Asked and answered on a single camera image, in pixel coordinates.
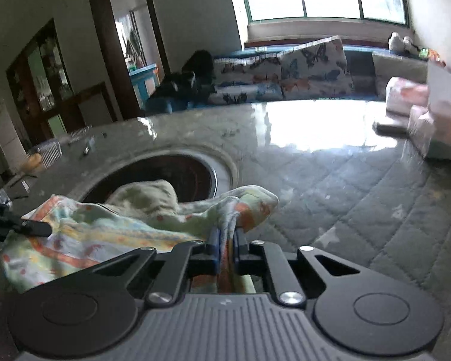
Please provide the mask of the colourful patterned baby garment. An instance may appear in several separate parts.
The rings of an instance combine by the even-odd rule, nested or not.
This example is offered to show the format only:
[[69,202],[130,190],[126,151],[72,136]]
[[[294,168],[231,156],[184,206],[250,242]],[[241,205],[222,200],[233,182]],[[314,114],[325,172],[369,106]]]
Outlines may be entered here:
[[256,185],[207,200],[179,202],[165,180],[126,184],[103,204],[54,195],[25,215],[49,223],[51,236],[11,232],[0,250],[5,276],[18,292],[72,274],[135,248],[167,253],[182,242],[205,241],[219,231],[219,271],[193,279],[195,292],[253,292],[250,276],[233,272],[236,228],[251,231],[278,206],[278,197]]

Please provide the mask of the black clothes pile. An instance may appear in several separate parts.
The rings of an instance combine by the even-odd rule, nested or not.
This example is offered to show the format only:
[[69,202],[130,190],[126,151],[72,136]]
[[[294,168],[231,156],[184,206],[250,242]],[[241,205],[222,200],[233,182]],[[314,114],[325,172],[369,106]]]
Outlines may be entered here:
[[180,72],[164,77],[150,99],[174,99],[206,103],[214,90],[213,56],[209,51],[198,50],[185,62]]

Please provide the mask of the dark wooden chair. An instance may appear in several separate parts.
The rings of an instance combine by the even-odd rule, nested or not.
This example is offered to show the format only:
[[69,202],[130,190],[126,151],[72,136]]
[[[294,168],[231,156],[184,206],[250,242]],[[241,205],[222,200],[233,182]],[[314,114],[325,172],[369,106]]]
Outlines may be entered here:
[[60,102],[59,115],[67,133],[118,121],[104,82]]

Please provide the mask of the round recessed table stove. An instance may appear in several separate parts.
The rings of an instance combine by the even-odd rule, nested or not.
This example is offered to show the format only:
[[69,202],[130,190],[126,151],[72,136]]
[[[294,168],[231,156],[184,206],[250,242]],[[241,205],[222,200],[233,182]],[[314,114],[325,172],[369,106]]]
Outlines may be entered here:
[[104,203],[119,187],[156,180],[171,184],[181,202],[213,198],[234,185],[233,170],[218,156],[199,150],[165,149],[122,161],[69,196],[81,202]]

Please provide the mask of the flat grey book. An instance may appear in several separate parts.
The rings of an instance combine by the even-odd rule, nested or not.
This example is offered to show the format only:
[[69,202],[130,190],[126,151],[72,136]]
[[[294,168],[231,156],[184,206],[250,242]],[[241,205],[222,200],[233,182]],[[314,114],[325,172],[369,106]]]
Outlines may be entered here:
[[382,136],[406,136],[407,123],[398,120],[382,120],[372,124],[373,130]]

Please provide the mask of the blue white cabinet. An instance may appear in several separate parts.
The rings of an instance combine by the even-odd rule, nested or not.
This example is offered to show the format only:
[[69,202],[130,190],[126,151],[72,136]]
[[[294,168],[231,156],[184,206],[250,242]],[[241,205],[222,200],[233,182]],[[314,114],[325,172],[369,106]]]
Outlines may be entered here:
[[146,109],[146,102],[159,86],[158,68],[155,63],[129,73],[140,109]]

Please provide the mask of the pink tissue pack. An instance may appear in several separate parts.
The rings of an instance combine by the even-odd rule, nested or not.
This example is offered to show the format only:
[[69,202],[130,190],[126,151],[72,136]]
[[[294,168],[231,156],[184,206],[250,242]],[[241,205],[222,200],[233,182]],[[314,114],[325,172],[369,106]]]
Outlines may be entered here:
[[399,116],[409,116],[413,106],[426,108],[430,89],[427,84],[419,84],[402,77],[392,77],[385,89],[386,112]]

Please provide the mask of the pink white tissue box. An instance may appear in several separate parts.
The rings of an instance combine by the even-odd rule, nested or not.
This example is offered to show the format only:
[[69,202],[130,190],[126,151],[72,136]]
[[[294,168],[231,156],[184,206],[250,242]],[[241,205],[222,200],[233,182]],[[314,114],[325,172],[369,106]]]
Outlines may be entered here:
[[428,105],[411,108],[408,136],[424,159],[451,161],[451,73],[429,62],[427,85]]

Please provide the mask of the butterfly pillow right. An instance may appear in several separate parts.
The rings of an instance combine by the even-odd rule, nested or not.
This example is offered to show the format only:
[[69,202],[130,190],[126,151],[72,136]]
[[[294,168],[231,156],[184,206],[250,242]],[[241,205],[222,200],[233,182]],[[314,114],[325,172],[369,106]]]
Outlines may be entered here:
[[341,98],[353,93],[340,37],[323,38],[278,53],[286,100]]

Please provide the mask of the butterfly pillow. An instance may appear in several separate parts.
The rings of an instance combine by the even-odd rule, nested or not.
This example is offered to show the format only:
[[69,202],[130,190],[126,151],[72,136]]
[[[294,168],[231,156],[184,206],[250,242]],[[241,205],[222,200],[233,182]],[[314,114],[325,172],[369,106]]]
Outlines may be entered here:
[[220,59],[213,63],[213,91],[208,102],[214,105],[283,100],[280,86],[281,63],[277,57]]
[[286,100],[341,98],[353,93],[340,37],[323,38],[278,53]]

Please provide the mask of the grey plain cushion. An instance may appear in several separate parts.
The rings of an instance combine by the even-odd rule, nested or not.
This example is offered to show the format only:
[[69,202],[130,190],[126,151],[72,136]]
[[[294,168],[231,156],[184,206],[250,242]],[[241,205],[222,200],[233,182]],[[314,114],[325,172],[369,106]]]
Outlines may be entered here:
[[386,86],[392,77],[426,83],[428,66],[425,61],[376,51],[372,53],[372,60],[376,73],[376,91],[381,100],[385,100]]

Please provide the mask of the blue bench cushion mat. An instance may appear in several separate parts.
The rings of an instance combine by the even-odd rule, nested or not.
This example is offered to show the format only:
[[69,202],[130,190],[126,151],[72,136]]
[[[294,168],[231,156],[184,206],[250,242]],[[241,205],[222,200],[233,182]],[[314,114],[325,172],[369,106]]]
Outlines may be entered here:
[[344,47],[338,37],[269,53],[212,57],[196,51],[180,71],[164,78],[142,108],[157,114],[282,100],[384,100],[392,77],[423,84],[426,76],[425,61]]

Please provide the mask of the butterfly pillow left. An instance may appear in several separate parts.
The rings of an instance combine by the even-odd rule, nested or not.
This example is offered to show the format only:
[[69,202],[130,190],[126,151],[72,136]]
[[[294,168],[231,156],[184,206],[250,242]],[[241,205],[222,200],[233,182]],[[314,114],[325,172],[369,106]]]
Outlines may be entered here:
[[213,91],[208,102],[214,105],[283,100],[280,86],[281,63],[277,57],[220,59],[213,63]]

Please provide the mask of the white plush toy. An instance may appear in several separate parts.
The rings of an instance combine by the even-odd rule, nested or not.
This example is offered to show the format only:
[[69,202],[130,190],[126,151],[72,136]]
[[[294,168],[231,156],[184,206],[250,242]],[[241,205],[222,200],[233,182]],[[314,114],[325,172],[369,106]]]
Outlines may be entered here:
[[394,54],[419,55],[419,47],[415,45],[409,36],[402,37],[399,33],[393,32],[388,38],[388,49]]

